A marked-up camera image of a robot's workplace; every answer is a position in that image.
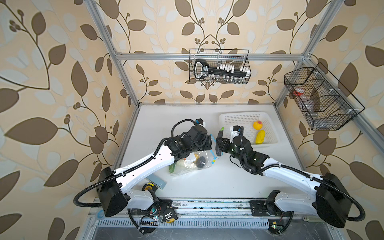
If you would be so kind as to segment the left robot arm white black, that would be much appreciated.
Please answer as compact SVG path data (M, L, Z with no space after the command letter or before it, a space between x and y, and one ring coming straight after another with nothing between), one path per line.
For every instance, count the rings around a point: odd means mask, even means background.
M187 158L199 151L210 151L212 138L201 119L193 122L189 131L160 141L153 153L122 168L102 170L99 181L80 191L73 199L77 207L101 207L105 217L126 209L147 210L155 197L149 191L134 190L134 186L156 171Z

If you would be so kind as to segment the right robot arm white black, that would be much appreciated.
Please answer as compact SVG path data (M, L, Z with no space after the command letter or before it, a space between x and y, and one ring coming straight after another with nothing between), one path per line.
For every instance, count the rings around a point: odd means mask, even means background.
M227 139L220 130L216 138L216 152L237 159L240 168L249 174L276 179L301 191L301 194L272 191L266 200L271 213L314 215L336 228L344 228L347 221L361 222L366 218L362 205L348 193L335 175L327 173L321 176L284 165L266 154L254 151L250 141L240 131L232 132Z

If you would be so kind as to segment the black toy item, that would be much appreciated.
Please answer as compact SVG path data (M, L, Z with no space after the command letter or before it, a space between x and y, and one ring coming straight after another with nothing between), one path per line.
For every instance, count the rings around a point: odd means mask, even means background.
M196 160L195 164L198 169L204 169L207 167L207 160L205 157L200 157L198 160Z

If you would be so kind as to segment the dark toy eggplant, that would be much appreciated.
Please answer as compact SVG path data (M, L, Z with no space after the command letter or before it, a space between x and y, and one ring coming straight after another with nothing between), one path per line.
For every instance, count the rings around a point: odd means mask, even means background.
M220 130L219 130L219 133L218 133L218 136L217 136L217 139L222 139L223 138L223 134L224 134L224 127L222 127Z

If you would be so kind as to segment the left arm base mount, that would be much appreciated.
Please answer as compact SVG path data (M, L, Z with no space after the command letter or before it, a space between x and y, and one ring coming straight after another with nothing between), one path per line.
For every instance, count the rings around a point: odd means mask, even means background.
M172 200L162 199L162 198L155 198L154 202L151 206L148 208L141 210L141 209L132 209L135 214L140 216L151 216L154 219L157 219L158 221L160 219L163 220L163 212L167 208L173 208L172 207Z

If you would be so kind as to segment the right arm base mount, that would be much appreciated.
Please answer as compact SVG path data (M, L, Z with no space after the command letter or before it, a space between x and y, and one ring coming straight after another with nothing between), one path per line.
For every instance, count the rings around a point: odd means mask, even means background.
M289 217L292 211L280 210L275 201L281 191L273 190L265 200L249 201L253 217Z

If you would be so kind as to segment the clear zip bag blue zipper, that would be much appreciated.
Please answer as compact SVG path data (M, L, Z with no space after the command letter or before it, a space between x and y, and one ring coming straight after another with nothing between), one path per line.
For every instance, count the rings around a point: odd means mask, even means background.
M197 151L188 153L185 158L179 159L171 164L168 168L168 173L171 176L181 176L196 171L210 168L215 162L217 156L214 154L212 147L212 135L203 137L202 145Z

